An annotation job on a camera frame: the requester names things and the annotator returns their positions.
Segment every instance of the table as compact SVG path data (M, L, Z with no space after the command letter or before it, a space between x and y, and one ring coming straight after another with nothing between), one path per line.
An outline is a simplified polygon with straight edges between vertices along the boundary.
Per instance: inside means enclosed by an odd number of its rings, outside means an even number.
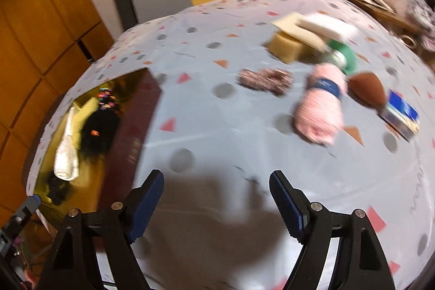
M264 48L276 31L270 22L292 11L357 26L348 44L358 71L372 71L416 108L418 136L405 141L375 111L345 96L345 127L335 144L302 139L291 122L312 65L286 65ZM435 250L435 77L373 18L346 0L217 0L138 25L65 95L41 145L71 100L144 67L163 90L134 183L140 186L152 169L165 175L160 204L133 245L152 288L281 289L301 246L268 191L274 170L331 211L364 209L398 290L423 269ZM242 68L288 69L293 87L284 96L241 87ZM36 152L29 194L44 153L42 147ZM337 245L331 242L319 289L328 287ZM103 254L99 261L103 280L112 281Z

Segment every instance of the silver bolt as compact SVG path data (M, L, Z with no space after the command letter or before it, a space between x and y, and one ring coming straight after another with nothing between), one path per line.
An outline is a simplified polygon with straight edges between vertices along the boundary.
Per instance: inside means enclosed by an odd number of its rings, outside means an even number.
M355 210L355 215L358 217L358 218L363 218L363 217L365 217L365 212L364 212L364 210L361 210L361 209L356 209Z
M73 208L73 209L70 209L70 211L68 212L68 215L71 216L72 218L74 218L75 216L77 216L78 213L79 213L79 209Z
M113 210L121 210L124 207L124 204L122 202L115 202L112 204Z
M311 209L313 209L315 212L319 212L323 209L322 205L317 202L311 203Z

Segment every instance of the small box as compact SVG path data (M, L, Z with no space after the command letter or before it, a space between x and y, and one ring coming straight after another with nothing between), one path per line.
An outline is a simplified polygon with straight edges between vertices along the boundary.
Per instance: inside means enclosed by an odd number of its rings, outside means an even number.
M408 141L419 131L417 111L394 91L390 90L387 105L380 116Z

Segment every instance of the wooden furniture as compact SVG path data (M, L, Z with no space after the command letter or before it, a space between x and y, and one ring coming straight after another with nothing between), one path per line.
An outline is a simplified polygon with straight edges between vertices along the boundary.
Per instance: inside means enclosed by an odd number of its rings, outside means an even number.
M0 0L0 224L47 110L113 43L91 0Z

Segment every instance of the brown oval object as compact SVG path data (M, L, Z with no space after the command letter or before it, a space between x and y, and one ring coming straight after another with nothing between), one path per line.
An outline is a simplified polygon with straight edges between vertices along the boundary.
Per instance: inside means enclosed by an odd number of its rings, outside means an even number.
M348 85L355 96L373 108L382 108L387 103L384 87L379 78L371 71L351 76Z

